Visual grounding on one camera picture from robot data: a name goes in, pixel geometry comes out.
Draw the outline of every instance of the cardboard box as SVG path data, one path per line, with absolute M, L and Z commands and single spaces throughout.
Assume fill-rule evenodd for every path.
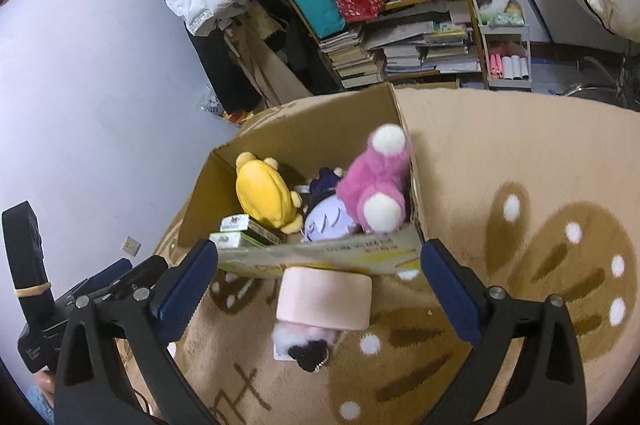
M 235 161 L 239 153 L 272 156 L 280 164 L 287 185 L 293 187 L 315 178 L 322 166 L 348 169 L 365 150 L 369 134 L 389 122 L 404 126 L 389 84 L 305 98 L 264 113 L 228 144 L 210 153 L 188 204 L 178 244 L 191 247 L 198 239 L 218 231 L 224 217 L 242 212 L 236 196 Z M 413 173 L 408 184 L 410 220 L 394 233 L 319 243 L 300 243 L 297 236 L 297 243 L 290 237 L 279 246 L 221 249 L 218 265 L 243 277 L 259 278 L 279 277 L 285 267 L 293 265 L 370 275 L 418 269 L 426 231 L 417 218 L 419 182 Z

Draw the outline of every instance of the white pom-pom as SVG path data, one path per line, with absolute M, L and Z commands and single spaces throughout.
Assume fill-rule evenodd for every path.
M 418 275 L 420 275 L 420 270 L 406 270 L 398 272 L 398 277 L 407 281 L 415 279 Z
M 367 356 L 378 354 L 380 348 L 382 348 L 382 343 L 376 335 L 367 333 L 360 339 L 360 350 Z
M 371 138 L 373 148 L 384 156 L 400 153 L 406 144 L 406 136 L 402 127 L 393 123 L 385 123 L 378 127 Z
M 515 223 L 520 217 L 520 200 L 515 194 L 510 194 L 504 202 L 502 213 L 508 223 Z
M 378 193 L 364 202 L 362 213 L 371 230 L 389 232 L 398 227 L 402 208 L 395 199 Z

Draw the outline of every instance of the black pants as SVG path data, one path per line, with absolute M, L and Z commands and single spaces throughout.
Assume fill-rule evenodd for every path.
M 215 29 L 207 37 L 187 33 L 222 107 L 229 114 L 236 110 L 253 110 L 260 101 L 260 94 L 242 69 L 231 61 L 222 31 Z

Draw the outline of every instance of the white plastic cart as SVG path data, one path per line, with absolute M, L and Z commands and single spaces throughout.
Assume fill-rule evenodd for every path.
M 531 80 L 532 80 L 532 71 L 531 71 L 531 45 L 529 38 L 529 23 L 527 22 L 526 12 L 524 11 L 524 1 L 516 0 L 520 3 L 522 7 L 522 15 L 524 18 L 524 25 L 521 26 L 491 26 L 482 24 L 480 20 L 480 14 L 478 9 L 478 1 L 473 0 L 474 9 L 476 19 L 478 19 L 478 26 L 480 28 L 480 35 L 482 37 L 482 48 L 484 49 L 484 64 L 487 66 L 486 76 L 487 83 L 489 88 L 517 88 L 524 90 L 531 90 Z M 510 79 L 498 79 L 494 80 L 491 78 L 491 69 L 489 69 L 489 45 L 487 43 L 487 35 L 489 36 L 518 36 L 520 39 L 520 43 L 527 50 L 527 68 L 529 71 L 529 80 L 510 80 Z M 497 37 L 492 37 L 493 42 L 497 42 Z

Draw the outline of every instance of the beige rug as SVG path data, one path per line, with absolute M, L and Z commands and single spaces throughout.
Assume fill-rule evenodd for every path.
M 486 284 L 567 300 L 593 419 L 640 353 L 640 116 L 533 94 L 397 95 L 423 185 L 422 227 Z M 171 264 L 188 251 L 177 246 L 183 214 L 157 250 Z M 374 279 L 370 328 L 344 334 L 330 363 L 309 374 L 273 360 L 276 296 L 276 281 L 220 271 L 177 344 L 177 365 L 221 424 L 414 424 L 469 351 L 424 278 L 405 273 Z M 126 367 L 158 415 L 130 358 Z

